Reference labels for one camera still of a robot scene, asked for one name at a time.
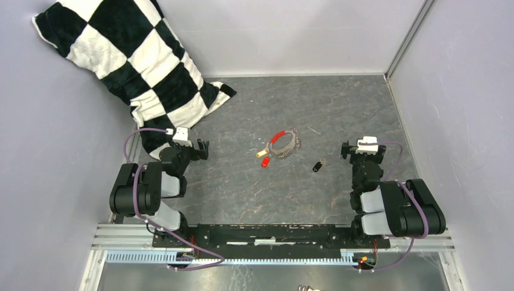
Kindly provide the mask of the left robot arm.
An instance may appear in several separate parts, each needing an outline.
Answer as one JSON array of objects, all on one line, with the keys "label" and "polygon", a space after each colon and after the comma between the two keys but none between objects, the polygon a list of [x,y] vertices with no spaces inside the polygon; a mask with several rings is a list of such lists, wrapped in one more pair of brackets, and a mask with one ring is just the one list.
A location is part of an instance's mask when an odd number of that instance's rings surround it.
[{"label": "left robot arm", "polygon": [[176,247],[190,241],[185,216],[171,209],[168,198],[182,198],[187,190],[185,170],[192,161],[209,157],[209,142],[198,139],[192,147],[174,142],[159,153],[159,161],[142,169],[135,163],[123,164],[109,197],[110,210],[125,217],[137,217],[157,224],[160,232]]}]

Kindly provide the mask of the red key tag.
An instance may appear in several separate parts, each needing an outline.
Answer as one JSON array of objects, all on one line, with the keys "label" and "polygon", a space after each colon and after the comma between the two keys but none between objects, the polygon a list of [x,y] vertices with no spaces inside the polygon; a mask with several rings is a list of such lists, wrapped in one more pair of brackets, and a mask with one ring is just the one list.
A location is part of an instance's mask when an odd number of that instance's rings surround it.
[{"label": "red key tag", "polygon": [[270,162],[271,158],[269,156],[266,156],[262,162],[261,162],[261,167],[262,168],[267,168],[268,165],[269,165],[269,162]]}]

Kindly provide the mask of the aluminium frame rail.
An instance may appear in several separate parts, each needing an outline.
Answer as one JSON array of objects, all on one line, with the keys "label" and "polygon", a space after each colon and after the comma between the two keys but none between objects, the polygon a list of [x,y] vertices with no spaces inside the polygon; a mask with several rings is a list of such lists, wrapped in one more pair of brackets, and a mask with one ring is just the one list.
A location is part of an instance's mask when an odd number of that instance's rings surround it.
[{"label": "aluminium frame rail", "polygon": [[353,267],[386,252],[435,253],[449,289],[466,289],[449,232],[411,242],[337,224],[198,224],[184,241],[143,224],[100,224],[79,288],[97,290],[107,263]]}]

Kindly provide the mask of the large metal keyring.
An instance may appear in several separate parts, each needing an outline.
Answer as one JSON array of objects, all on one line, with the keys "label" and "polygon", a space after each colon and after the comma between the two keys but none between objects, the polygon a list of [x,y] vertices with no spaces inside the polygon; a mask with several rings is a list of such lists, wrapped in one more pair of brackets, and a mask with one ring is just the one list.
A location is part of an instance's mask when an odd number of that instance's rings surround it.
[{"label": "large metal keyring", "polygon": [[301,142],[297,129],[290,128],[277,133],[267,144],[269,155],[286,158],[300,148]]}]

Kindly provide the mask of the yellow key tag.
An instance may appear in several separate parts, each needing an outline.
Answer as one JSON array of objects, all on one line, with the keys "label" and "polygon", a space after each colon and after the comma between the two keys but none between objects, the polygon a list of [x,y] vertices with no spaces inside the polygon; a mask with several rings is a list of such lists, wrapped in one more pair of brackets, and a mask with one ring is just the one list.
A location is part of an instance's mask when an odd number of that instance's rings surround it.
[{"label": "yellow key tag", "polygon": [[263,149],[259,152],[256,153],[256,157],[257,158],[262,158],[262,157],[265,157],[269,154],[269,150],[268,149]]}]

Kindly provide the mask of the key with black tag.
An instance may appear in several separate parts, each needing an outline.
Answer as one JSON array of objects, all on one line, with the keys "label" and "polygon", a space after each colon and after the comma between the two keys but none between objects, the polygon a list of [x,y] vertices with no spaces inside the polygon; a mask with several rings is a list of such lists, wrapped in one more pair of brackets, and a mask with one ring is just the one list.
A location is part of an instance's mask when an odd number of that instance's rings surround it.
[{"label": "key with black tag", "polygon": [[326,164],[326,159],[320,159],[312,168],[313,172],[318,172],[321,167]]}]

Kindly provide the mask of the black white checkered cloth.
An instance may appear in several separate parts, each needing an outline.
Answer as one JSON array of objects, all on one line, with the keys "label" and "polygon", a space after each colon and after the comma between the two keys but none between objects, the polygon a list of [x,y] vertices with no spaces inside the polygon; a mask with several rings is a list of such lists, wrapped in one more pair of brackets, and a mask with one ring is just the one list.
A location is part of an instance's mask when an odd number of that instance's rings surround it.
[{"label": "black white checkered cloth", "polygon": [[154,159],[169,146],[165,130],[192,128],[236,95],[204,80],[156,1],[57,1],[32,21],[43,41],[130,107]]}]

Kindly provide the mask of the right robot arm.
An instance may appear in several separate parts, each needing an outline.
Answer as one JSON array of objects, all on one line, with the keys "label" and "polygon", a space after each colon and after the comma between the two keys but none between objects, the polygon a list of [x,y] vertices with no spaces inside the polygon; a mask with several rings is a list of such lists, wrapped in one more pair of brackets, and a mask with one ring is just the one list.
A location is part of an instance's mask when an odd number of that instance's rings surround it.
[{"label": "right robot arm", "polygon": [[423,179],[401,182],[384,173],[388,145],[365,136],[341,146],[341,158],[352,166],[350,205],[356,216],[350,240],[357,247],[377,236],[425,238],[446,230],[446,218]]}]

